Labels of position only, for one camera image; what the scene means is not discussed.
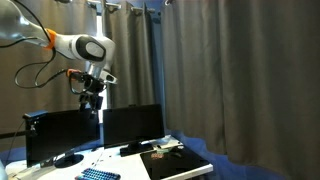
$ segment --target blue keyboard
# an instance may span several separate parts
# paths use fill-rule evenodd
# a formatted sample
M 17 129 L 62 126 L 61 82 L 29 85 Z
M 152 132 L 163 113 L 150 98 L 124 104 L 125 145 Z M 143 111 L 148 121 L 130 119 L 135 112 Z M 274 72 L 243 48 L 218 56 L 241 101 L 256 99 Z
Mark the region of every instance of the blue keyboard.
M 101 171 L 93 168 L 88 168 L 82 171 L 81 175 L 75 179 L 78 180 L 119 180 L 120 174 Z

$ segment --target monitor screen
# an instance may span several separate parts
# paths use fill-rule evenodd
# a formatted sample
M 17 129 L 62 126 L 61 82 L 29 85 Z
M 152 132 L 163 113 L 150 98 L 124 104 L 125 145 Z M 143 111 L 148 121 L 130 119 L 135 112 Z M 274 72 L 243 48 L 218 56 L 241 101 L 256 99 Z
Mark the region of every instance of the monitor screen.
M 91 110 L 48 113 L 37 119 L 34 127 L 36 135 L 26 136 L 27 167 L 72 152 L 73 148 L 98 140 L 100 136 L 98 116 L 92 115 Z M 68 155 L 69 159 L 66 155 L 65 159 L 58 160 L 65 163 L 59 167 L 67 167 L 83 159 L 73 153 Z
M 142 146 L 141 142 L 164 136 L 162 109 L 159 104 L 103 111 L 104 147 L 129 144 L 129 149 L 120 150 L 121 156 L 152 150 L 149 145 Z

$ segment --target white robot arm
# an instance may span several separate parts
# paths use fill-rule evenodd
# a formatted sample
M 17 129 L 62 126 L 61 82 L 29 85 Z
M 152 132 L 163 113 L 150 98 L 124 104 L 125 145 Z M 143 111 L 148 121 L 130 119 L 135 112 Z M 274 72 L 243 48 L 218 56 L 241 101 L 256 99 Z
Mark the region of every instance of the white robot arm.
M 50 29 L 43 29 L 27 20 L 10 0 L 0 0 L 0 39 L 27 39 L 26 42 L 46 49 L 55 48 L 57 52 L 69 59 L 90 62 L 86 75 L 90 76 L 90 81 L 95 81 L 90 82 L 90 86 L 92 84 L 104 86 L 106 83 L 117 81 L 109 73 L 115 51 L 115 44 L 112 40 L 107 37 L 93 37 L 86 34 L 62 35 Z M 90 96 L 91 94 L 97 96 L 102 89 L 101 87 L 90 88 L 87 93 Z

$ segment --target monitor stand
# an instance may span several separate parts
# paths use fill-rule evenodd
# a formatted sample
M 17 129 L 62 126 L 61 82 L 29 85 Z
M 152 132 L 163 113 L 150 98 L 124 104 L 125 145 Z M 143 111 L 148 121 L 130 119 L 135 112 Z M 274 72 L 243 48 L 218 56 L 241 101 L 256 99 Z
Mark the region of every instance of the monitor stand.
M 141 144 L 139 142 L 131 143 L 128 145 L 128 147 L 121 148 L 120 149 L 120 156 L 129 156 L 132 154 L 142 153 L 145 151 L 151 151 L 153 150 L 153 147 L 150 143 Z
M 58 159 L 55 163 L 54 166 L 56 168 L 66 168 L 69 166 L 73 166 L 75 164 L 78 164 L 79 162 L 81 162 L 83 160 L 83 155 L 81 154 L 71 154 L 71 155 L 67 155 L 64 156 L 60 159 Z

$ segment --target curtain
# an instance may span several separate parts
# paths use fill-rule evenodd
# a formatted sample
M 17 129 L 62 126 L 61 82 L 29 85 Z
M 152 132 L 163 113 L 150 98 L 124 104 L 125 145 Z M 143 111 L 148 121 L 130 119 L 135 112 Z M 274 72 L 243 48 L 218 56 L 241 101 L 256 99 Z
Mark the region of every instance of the curtain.
M 50 1 L 20 1 L 27 6 L 42 22 L 43 26 L 59 34 L 90 34 L 96 33 L 96 14 L 89 8 L 85 0 L 63 4 Z M 30 21 L 35 19 L 23 7 L 17 5 L 24 16 Z M 1 45 L 12 41 L 0 40 Z M 47 110 L 48 112 L 63 111 L 79 108 L 78 96 L 69 90 L 68 79 L 61 75 L 40 89 L 22 89 L 14 84 L 16 71 L 28 63 L 45 62 L 51 57 L 51 51 L 41 47 L 20 43 L 10 48 L 0 49 L 1 57 L 1 95 L 0 104 L 0 134 L 15 132 L 22 123 L 24 113 Z M 19 82 L 24 86 L 33 85 L 34 75 L 41 66 L 27 68 L 21 72 Z M 74 68 L 85 70 L 85 63 L 79 60 L 68 60 L 57 54 L 55 60 L 43 70 L 40 82 L 61 69 Z M 12 139 L 0 140 L 0 151 L 10 148 Z M 24 146 L 24 137 L 15 140 L 14 147 Z
M 118 84 L 110 86 L 112 108 L 156 103 L 151 17 L 145 4 L 142 11 L 132 7 L 122 1 L 121 9 L 108 6 L 104 12 L 107 37 L 116 44 L 111 71 Z
M 320 177 L 319 3 L 164 5 L 168 128 L 235 163 Z

